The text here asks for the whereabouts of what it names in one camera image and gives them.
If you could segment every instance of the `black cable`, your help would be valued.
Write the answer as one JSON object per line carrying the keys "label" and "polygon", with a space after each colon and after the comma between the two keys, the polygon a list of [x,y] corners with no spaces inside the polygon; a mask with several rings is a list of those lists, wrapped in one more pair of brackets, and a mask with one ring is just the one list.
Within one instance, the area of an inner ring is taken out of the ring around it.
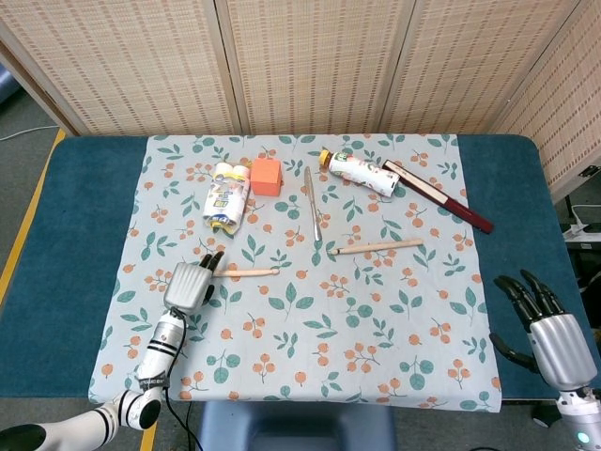
{"label": "black cable", "polygon": [[[179,319],[181,319],[181,321],[183,322],[183,333],[182,333],[182,337],[181,337],[181,342],[179,343],[179,347],[177,348],[176,356],[174,357],[173,362],[171,362],[171,365],[169,366],[169,371],[167,372],[167,380],[169,380],[171,378],[171,371],[173,370],[173,367],[176,365],[176,360],[177,360],[179,354],[181,353],[181,349],[184,346],[184,342],[186,341],[186,328],[188,327],[188,324],[186,324],[186,317],[183,313],[181,313],[175,307],[172,307],[171,313],[174,314]],[[174,411],[173,407],[171,407],[171,402],[169,401],[169,387],[165,387],[164,391],[165,391],[165,403],[167,404],[167,409],[169,409],[169,412],[176,418],[179,425],[182,426],[184,428],[184,430],[188,433],[188,449],[189,450],[191,449],[190,436],[192,435],[194,437],[194,441],[196,442],[196,446],[198,446],[198,449],[200,451],[204,451],[203,447],[201,446],[200,442],[198,441],[198,438],[196,438],[194,433],[190,430],[190,427],[187,424],[188,422],[186,421],[186,424],[184,425],[184,422],[181,421],[181,418],[179,418],[179,416],[177,416],[176,411]]]}

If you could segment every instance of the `yellow floor tape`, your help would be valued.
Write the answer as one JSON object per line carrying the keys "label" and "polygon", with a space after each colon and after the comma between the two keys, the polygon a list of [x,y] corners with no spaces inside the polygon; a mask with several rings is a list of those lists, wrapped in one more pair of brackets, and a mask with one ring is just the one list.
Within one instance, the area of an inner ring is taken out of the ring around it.
{"label": "yellow floor tape", "polygon": [[39,195],[41,193],[41,187],[44,184],[44,179],[46,178],[48,162],[53,156],[53,152],[56,148],[56,145],[60,143],[63,139],[65,139],[65,132],[59,130],[56,134],[56,138],[54,139],[53,148],[51,148],[50,154],[46,159],[46,164],[44,165],[44,168],[41,171],[41,175],[39,176],[36,191],[34,191],[34,195],[31,196],[31,201],[29,202],[29,207],[27,207],[27,211],[25,212],[25,216],[23,217],[23,221],[21,222],[21,227],[19,228],[19,233],[17,233],[17,238],[15,238],[15,242],[12,244],[10,254],[8,254],[7,264],[2,270],[2,275],[0,276],[0,307],[2,306],[2,302],[4,301],[5,295],[7,294],[8,284],[10,283],[12,274],[14,273],[15,268],[17,267],[17,263],[19,262],[19,257],[21,256],[21,251],[23,250],[25,239],[27,238],[27,234],[29,233],[29,227],[31,227],[31,223],[33,222],[34,216],[36,214],[36,209],[38,208]]}

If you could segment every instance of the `gray floor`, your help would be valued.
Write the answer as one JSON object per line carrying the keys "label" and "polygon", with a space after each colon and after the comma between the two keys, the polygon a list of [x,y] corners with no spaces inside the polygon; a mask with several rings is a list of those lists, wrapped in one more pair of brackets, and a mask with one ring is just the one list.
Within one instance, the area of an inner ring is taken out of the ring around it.
{"label": "gray floor", "polygon": [[[51,123],[22,92],[0,105],[2,136]],[[55,131],[41,131],[0,142],[0,268],[8,257],[54,136]],[[596,188],[585,195],[591,202],[599,202],[599,196]],[[0,399],[0,429],[29,422],[58,421],[89,408],[85,399]],[[180,413],[184,413],[185,408],[181,403],[176,404]],[[540,428],[530,419],[530,410],[528,406],[504,406],[500,414],[396,410],[399,449],[468,451],[478,446],[503,451],[571,449],[561,423],[552,429]],[[201,411],[202,405],[194,406],[192,424],[198,424]],[[104,449],[134,450],[138,448],[140,437],[137,431],[123,430]],[[186,449],[184,444],[185,434],[165,409],[159,421],[155,449]]]}

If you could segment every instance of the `silver robotic hand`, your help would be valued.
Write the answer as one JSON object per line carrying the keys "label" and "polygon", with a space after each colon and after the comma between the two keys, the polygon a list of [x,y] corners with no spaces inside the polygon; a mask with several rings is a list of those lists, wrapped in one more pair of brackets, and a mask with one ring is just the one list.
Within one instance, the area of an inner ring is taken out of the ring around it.
{"label": "silver robotic hand", "polygon": [[589,387],[597,369],[582,330],[545,284],[525,270],[521,270],[521,274],[533,296],[508,276],[497,277],[495,284],[516,310],[533,357],[509,349],[497,334],[491,334],[490,339],[508,360],[540,373],[548,385],[560,392],[557,408],[575,440],[576,449],[601,449],[601,403]]}
{"label": "silver robotic hand", "polygon": [[136,379],[140,393],[122,392],[93,411],[58,423],[22,425],[0,431],[0,451],[87,451],[110,442],[119,427],[147,429],[161,411],[162,392],[186,336],[186,316],[208,302],[210,284],[223,252],[207,255],[200,265],[178,263],[164,303],[165,313],[148,342]]}

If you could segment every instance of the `white cable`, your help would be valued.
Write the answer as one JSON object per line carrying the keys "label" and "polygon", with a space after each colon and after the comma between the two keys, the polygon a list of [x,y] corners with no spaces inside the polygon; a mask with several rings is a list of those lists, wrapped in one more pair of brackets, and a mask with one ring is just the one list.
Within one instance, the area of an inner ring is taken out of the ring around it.
{"label": "white cable", "polygon": [[10,134],[9,136],[5,136],[4,138],[0,138],[0,141],[6,141],[8,139],[14,138],[15,136],[19,136],[20,134],[26,134],[29,132],[35,132],[37,130],[44,130],[44,129],[58,129],[58,126],[57,125],[49,125],[46,127],[36,127],[35,129],[21,130],[20,132],[16,132],[16,133]]}

